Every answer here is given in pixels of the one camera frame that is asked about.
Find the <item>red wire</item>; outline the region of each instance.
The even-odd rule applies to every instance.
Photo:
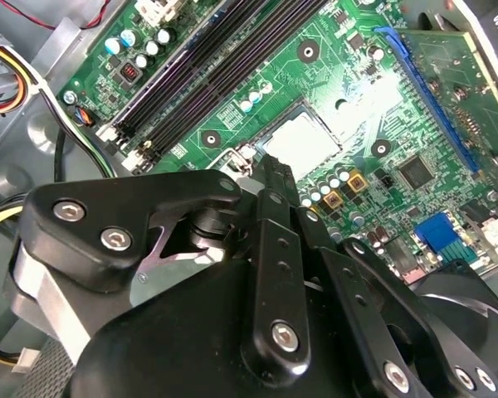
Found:
[[[105,0],[105,2],[103,3],[103,5],[100,8],[100,12],[98,13],[98,16],[95,19],[93,19],[91,22],[87,23],[81,29],[85,30],[85,29],[92,29],[94,27],[98,27],[100,25],[101,21],[103,20],[105,12],[107,11],[107,6],[109,5],[110,2],[111,2],[111,0]],[[13,6],[8,0],[0,0],[0,3],[5,8],[7,8],[9,11],[14,12],[22,17],[25,17],[27,20],[35,23],[39,27],[44,27],[46,29],[50,29],[51,31],[56,30],[56,27],[53,27],[52,25],[48,25],[47,23],[45,23],[39,19],[36,19],[35,17],[27,15],[25,12],[22,12],[19,8],[17,8],[16,6]]]

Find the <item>black ram slot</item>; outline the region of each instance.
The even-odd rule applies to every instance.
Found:
[[[231,55],[213,70],[148,136],[146,152],[159,160],[192,127],[202,121],[286,39],[302,27],[327,0],[283,2]]]
[[[210,32],[155,81],[144,96],[137,99],[130,109],[116,120],[116,125],[130,136],[144,127],[152,117],[185,90],[201,69],[222,46],[258,15],[270,0],[245,0],[227,10]]]

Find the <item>capacitor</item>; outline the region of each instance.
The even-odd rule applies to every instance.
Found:
[[[260,91],[252,91],[249,93],[249,100],[253,104],[258,104],[260,101],[262,101],[262,94]]]
[[[353,222],[355,226],[361,228],[365,225],[365,218],[359,211],[353,211],[349,214],[349,220]]]
[[[148,66],[153,64],[153,60],[144,54],[138,54],[134,58],[134,64],[137,65],[140,69],[146,69]]]
[[[373,61],[381,61],[383,59],[383,56],[385,56],[385,52],[383,51],[382,48],[378,46],[371,46],[367,50],[367,54],[371,57]]]
[[[240,109],[242,110],[242,112],[245,112],[246,114],[248,114],[249,112],[251,112],[252,102],[248,101],[248,100],[243,100],[240,103]]]
[[[339,185],[341,185],[341,182],[339,181],[339,178],[335,174],[330,174],[327,178],[326,181],[329,183],[330,187],[335,189],[339,188]]]
[[[160,44],[169,44],[173,43],[177,38],[177,33],[175,32],[174,29],[169,28],[169,27],[163,27],[159,30],[159,33],[157,33],[157,41]]]
[[[154,40],[150,40],[146,43],[145,50],[146,54],[148,54],[149,56],[158,56],[166,51],[163,46],[161,46]]]
[[[312,206],[312,201],[310,198],[306,195],[302,195],[300,197],[300,204],[304,207],[311,207]]]
[[[311,188],[309,190],[309,193],[310,193],[310,199],[312,201],[314,201],[315,203],[317,203],[318,201],[321,200],[321,194],[319,193],[319,191],[317,190],[317,188]]]
[[[369,240],[369,243],[374,249],[378,249],[379,247],[382,247],[382,243],[380,243],[380,240],[378,240],[378,237],[374,232],[369,232],[367,234],[367,239]]]
[[[329,228],[329,235],[330,238],[332,238],[332,240],[336,243],[341,242],[343,239],[343,235],[341,235],[341,232],[335,226]]]
[[[122,52],[122,45],[120,44],[120,40],[116,37],[110,37],[105,40],[105,49],[112,56],[116,56]]]
[[[321,195],[323,195],[324,197],[331,191],[329,184],[327,184],[326,181],[319,181],[317,183],[317,187],[319,188],[319,192],[321,192]]]
[[[376,233],[376,236],[382,243],[388,243],[389,242],[389,235],[388,232],[383,228],[382,226],[377,226],[374,230]]]
[[[120,40],[122,44],[126,47],[134,47],[137,45],[138,39],[136,33],[130,29],[125,29],[120,33]]]
[[[350,179],[350,173],[342,167],[338,167],[335,174],[339,177],[339,179],[343,182],[347,182]]]

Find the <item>pcie slot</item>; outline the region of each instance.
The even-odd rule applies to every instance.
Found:
[[[326,3],[327,0],[281,2],[250,37],[155,126],[147,141],[150,160],[159,160]]]
[[[227,9],[226,15],[222,16],[209,32],[202,35],[191,49],[160,75],[157,81],[149,85],[144,95],[134,101],[113,125],[124,133],[128,132],[129,135],[144,127],[178,93],[185,90],[222,46],[258,15],[269,2],[270,0],[235,2]]]
[[[430,89],[428,89],[426,81],[424,81],[421,72],[413,64],[409,49],[402,42],[398,32],[391,27],[380,27],[375,29],[375,31],[385,35],[389,45],[393,48],[395,56],[400,61],[404,72],[406,72],[406,75],[408,75],[410,81],[412,81],[413,86],[424,100],[424,104],[432,113],[433,118],[437,121],[441,131],[447,137],[448,142],[451,144],[461,162],[470,171],[479,172],[480,167],[474,160],[472,153],[465,147],[447,114],[445,114],[435,96]]]

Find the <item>silver screw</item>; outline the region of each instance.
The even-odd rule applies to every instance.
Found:
[[[101,243],[109,250],[125,251],[131,247],[131,236],[120,228],[107,228],[101,233]]]
[[[232,185],[232,182],[229,180],[226,180],[225,178],[222,178],[219,180],[219,185],[227,189],[228,191],[234,191],[234,185]]]
[[[138,272],[136,277],[141,284],[145,284],[148,282],[148,275],[146,275],[144,272]]]
[[[474,381],[472,381],[471,377],[462,370],[460,367],[456,368],[456,375],[459,381],[469,390],[474,390],[476,386],[474,386]]]
[[[68,222],[76,222],[85,217],[85,209],[73,201],[60,201],[53,207],[53,214]]]
[[[299,338],[295,331],[285,323],[275,323],[272,328],[273,340],[286,352],[294,352],[299,348]]]
[[[306,212],[306,216],[313,222],[317,222],[319,220],[319,217],[312,210],[308,210]]]
[[[383,365],[383,371],[385,371],[385,376],[397,390],[403,394],[409,392],[409,381],[402,369],[394,363],[387,361]]]
[[[77,104],[77,95],[74,91],[68,90],[63,94],[63,101],[67,105]]]
[[[476,373],[478,374],[478,377],[483,383],[485,387],[487,387],[489,390],[495,392],[496,391],[496,384],[495,382],[485,373],[483,369],[480,369],[479,367],[476,368]]]
[[[360,253],[361,255],[364,255],[365,254],[365,250],[362,246],[360,246],[359,244],[357,244],[356,242],[354,242],[352,244],[352,247],[354,247],[354,250],[356,250],[358,253]]]
[[[276,193],[272,192],[269,194],[269,197],[271,200],[276,203],[277,205],[280,205],[282,203],[281,197],[279,197]]]

